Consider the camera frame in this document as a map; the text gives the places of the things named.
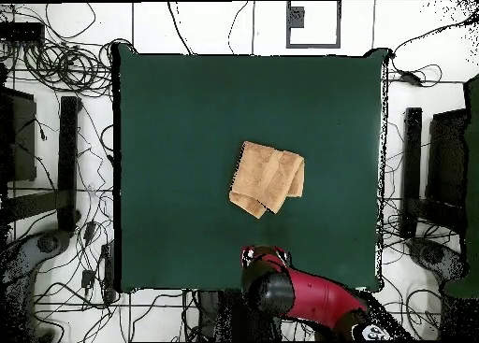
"grout line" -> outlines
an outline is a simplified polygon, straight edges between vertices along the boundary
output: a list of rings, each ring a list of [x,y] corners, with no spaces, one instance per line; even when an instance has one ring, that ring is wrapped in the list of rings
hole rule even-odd
[[[64,303],[64,302],[37,302],[36,305],[41,305],[41,306],[49,306],[49,305],[62,305],[62,306],[70,306],[70,307],[82,307],[84,303]],[[116,305],[112,304],[109,305],[109,307],[130,307],[128,304],[121,304],[121,305]],[[183,305],[148,305],[148,304],[131,304],[131,307],[173,307],[173,308],[183,308]],[[198,309],[197,307],[189,307],[188,309]]]
[[[48,191],[48,192],[54,192],[54,189],[52,188],[15,188],[16,191]],[[93,190],[95,192],[113,192],[112,189],[97,189]],[[76,192],[91,192],[88,191],[87,189],[77,189]]]
[[[372,7],[372,41],[370,44],[370,48],[374,49],[374,28],[376,26],[376,0],[374,0],[374,5]]]
[[[12,5],[12,20],[15,23],[15,5]],[[17,62],[15,60],[15,46],[13,46],[13,90],[15,90],[15,67],[17,66]],[[15,176],[13,178],[13,198],[17,197],[17,191],[16,191],[16,183],[15,183]],[[13,222],[13,241],[17,239],[17,221]]]
[[[254,28],[254,10],[256,9],[256,1],[253,1],[253,29],[251,35],[251,54],[254,55],[254,37],[255,37],[255,28]]]
[[[135,47],[135,3],[131,4],[131,44]]]

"black device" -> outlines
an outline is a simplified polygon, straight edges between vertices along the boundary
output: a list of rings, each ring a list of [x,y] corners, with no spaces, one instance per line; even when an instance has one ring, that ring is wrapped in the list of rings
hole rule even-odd
[[[68,248],[71,233],[41,232],[16,242],[2,252],[0,284],[0,336],[4,342],[36,342],[34,287],[41,264]]]
[[[105,305],[111,305],[115,302],[117,294],[113,289],[113,252],[115,242],[112,241],[109,244],[104,244],[101,246],[101,256],[100,258],[103,259],[105,262],[105,278],[103,280],[103,302]]]
[[[468,265],[460,255],[444,244],[426,238],[406,241],[413,262],[430,271],[441,286],[445,281],[463,278]]]
[[[36,178],[34,96],[8,88],[4,88],[1,95],[2,128],[5,129],[8,143],[5,169],[7,181],[33,181]]]
[[[430,126],[428,185],[426,198],[419,198],[421,170],[422,109],[407,108],[404,120],[404,158],[399,235],[415,237],[417,220],[426,219],[463,235],[466,214],[466,144],[468,124],[465,109],[434,115]]]
[[[32,342],[51,339],[51,336],[38,338],[35,333],[33,310],[37,271],[44,261],[66,250],[80,219],[76,208],[76,169],[77,124],[81,101],[77,96],[61,98],[57,189],[50,193],[7,198],[7,171],[15,170],[14,157],[11,156],[12,139],[13,146],[19,145],[15,142],[11,119],[11,112],[15,120],[19,108],[14,107],[11,94],[27,101],[33,99],[30,94],[13,93],[5,89],[4,84],[4,81],[0,81],[0,125],[5,127],[0,130],[0,340]],[[25,146],[23,150],[35,160],[35,156],[29,153]],[[23,236],[9,245],[6,244],[6,230],[11,222],[55,209],[58,229]]]
[[[0,43],[33,44],[42,46],[45,43],[45,25],[41,22],[0,22]]]

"equipment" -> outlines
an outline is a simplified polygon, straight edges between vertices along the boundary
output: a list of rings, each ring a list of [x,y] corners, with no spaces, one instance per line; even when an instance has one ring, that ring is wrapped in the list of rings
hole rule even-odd
[[[77,121],[81,101],[77,96],[61,98],[57,188],[53,186],[46,171],[53,192],[7,198],[7,182],[29,176],[35,178],[35,175],[28,174],[28,170],[39,159],[29,150],[35,147],[32,136],[19,141],[21,136],[15,133],[20,131],[14,130],[13,123],[24,113],[25,119],[28,118],[22,126],[17,122],[17,126],[25,133],[28,128],[34,127],[36,107],[33,96],[7,90],[3,87],[4,83],[0,81],[0,127],[5,127],[0,129],[0,136],[4,138],[0,140],[0,340],[32,342],[46,339],[37,338],[34,332],[36,273],[44,261],[67,249],[80,219],[76,207],[76,169]],[[20,174],[17,170],[18,159],[12,156],[12,151],[16,149],[24,152],[22,162],[27,165],[25,172]],[[58,229],[22,236],[17,241],[6,244],[6,232],[11,222],[54,210],[57,211]]]
[[[272,317],[304,319],[329,339],[412,338],[370,293],[295,269],[291,255],[283,249],[246,247],[241,265],[242,290],[254,310]]]
[[[38,341],[33,322],[36,273],[43,262],[65,252],[72,235],[61,230],[41,232],[1,253],[0,340]]]

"cable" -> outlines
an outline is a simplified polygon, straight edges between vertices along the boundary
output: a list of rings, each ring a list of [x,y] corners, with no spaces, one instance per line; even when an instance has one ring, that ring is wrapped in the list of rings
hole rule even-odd
[[[26,153],[28,153],[30,156],[32,156],[33,158],[35,158],[40,164],[41,166],[43,167],[43,169],[45,170],[45,173],[47,174],[47,179],[49,179],[49,183],[50,183],[50,186],[51,188],[56,192],[56,188],[55,188],[55,185],[53,184],[53,181],[51,180],[51,177],[50,177],[50,173],[49,173],[49,170],[47,170],[47,167],[44,165],[43,161],[38,157],[38,156],[35,156],[33,153],[31,153],[26,147],[24,147],[22,144],[19,144],[19,143],[15,143],[15,144],[12,144],[13,146],[16,146],[16,147],[19,147],[21,150],[25,151]]]
[[[86,26],[86,28],[83,28],[81,31],[79,31],[77,34],[74,34],[73,36],[61,36],[59,35],[55,30],[53,30],[53,28],[51,27],[51,24],[50,24],[50,19],[49,19],[49,5],[50,4],[47,4],[45,5],[45,17],[47,19],[47,23],[49,25],[49,27],[51,28],[51,30],[60,38],[62,39],[73,39],[74,37],[77,37],[77,36],[80,36],[81,34],[83,34],[86,30],[88,30],[92,25],[94,25],[94,22],[96,21],[96,13],[94,12],[94,9],[92,8],[92,6],[87,3],[88,7],[90,8],[90,10],[92,11],[92,14],[93,14],[93,20],[92,22],[90,22],[90,24],[88,24]]]
[[[409,325],[411,326],[411,329],[413,330],[414,334],[421,340],[424,340],[424,338],[419,335],[419,333],[416,331],[415,327],[413,326],[413,320],[412,320],[412,317],[411,317],[411,313],[414,312],[414,314],[419,317],[420,319],[422,320],[425,320],[427,323],[429,323],[430,325],[432,325],[433,327],[435,327],[436,329],[439,329],[438,327],[438,324],[437,322],[434,321],[431,322],[429,319],[431,318],[430,316],[430,312],[428,311],[425,311],[425,314],[428,316],[428,319],[424,319],[424,318],[421,318],[421,316],[419,316],[414,310],[411,309],[411,307],[409,306],[409,301],[411,300],[411,298],[417,294],[417,293],[431,293],[432,295],[434,295],[436,298],[438,298],[443,304],[446,304],[448,306],[448,304],[446,302],[443,302],[443,298],[438,294],[438,293],[435,293],[431,290],[428,290],[428,289],[419,289],[419,290],[415,290],[413,291],[412,293],[410,293],[408,295],[408,297],[406,298],[406,316],[407,316],[407,319],[408,319],[408,322],[409,322]]]
[[[178,25],[176,24],[175,15],[173,14],[173,10],[171,10],[171,3],[167,2],[167,5],[168,5],[169,14],[171,15],[171,19],[173,20],[173,24],[175,26],[176,33],[178,34],[178,38],[181,40],[184,47],[188,50],[188,54],[192,55],[193,53],[190,51],[190,48],[188,48],[188,46],[186,45],[186,42],[184,41],[183,37],[180,34],[180,30],[178,29]]]
[[[236,18],[241,13],[241,11],[246,7],[246,5],[248,5],[249,3],[250,3],[250,1],[246,1],[246,3],[241,7],[241,9],[236,12],[235,18],[233,19],[233,22],[231,23],[231,28],[229,29],[229,34],[228,34],[228,47],[231,50],[232,54],[235,54],[235,52],[233,51],[233,49],[231,49],[231,45],[229,43],[229,39],[231,37],[231,32],[233,31],[233,27],[235,26]]]
[[[105,128],[102,130],[102,132],[101,132],[101,134],[100,134],[100,144],[101,144],[101,146],[102,146],[105,150],[109,150],[109,151],[113,152],[113,149],[107,147],[107,146],[105,145],[105,142],[103,141],[103,134],[105,134],[105,133],[107,132],[107,130],[108,130],[109,128],[111,128],[111,127],[113,127],[113,124],[111,124],[111,125],[105,127]]]
[[[182,296],[181,293],[179,293],[179,294],[177,294],[177,295],[170,295],[170,294],[167,294],[167,293],[163,293],[163,294],[157,295],[157,296],[153,299],[152,304],[150,305],[150,307],[148,308],[148,310],[147,310],[144,314],[142,314],[140,317],[138,317],[136,320],[133,321],[133,324],[132,324],[132,334],[131,334],[131,339],[130,339],[130,341],[133,342],[133,339],[134,339],[134,337],[135,337],[135,324],[136,324],[137,322],[141,321],[142,319],[144,319],[144,318],[148,315],[148,313],[150,313],[150,312],[152,311],[152,309],[154,308],[153,305],[155,304],[155,302],[156,302],[157,299],[159,299],[159,298],[165,298],[165,297],[168,297],[168,298],[178,298],[178,297],[180,297],[180,296]]]

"green cloth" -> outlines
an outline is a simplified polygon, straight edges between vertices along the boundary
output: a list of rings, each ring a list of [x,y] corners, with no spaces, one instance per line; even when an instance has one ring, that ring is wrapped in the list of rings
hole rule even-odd
[[[455,298],[479,298],[479,76],[464,84],[466,109],[471,121],[464,137],[468,146],[466,217],[468,227],[461,249],[470,266],[464,279],[445,284],[444,292]]]
[[[382,67],[365,57],[134,54],[120,46],[124,291],[239,288],[247,245],[354,287],[375,276]],[[260,220],[231,204],[243,141],[305,159]]]

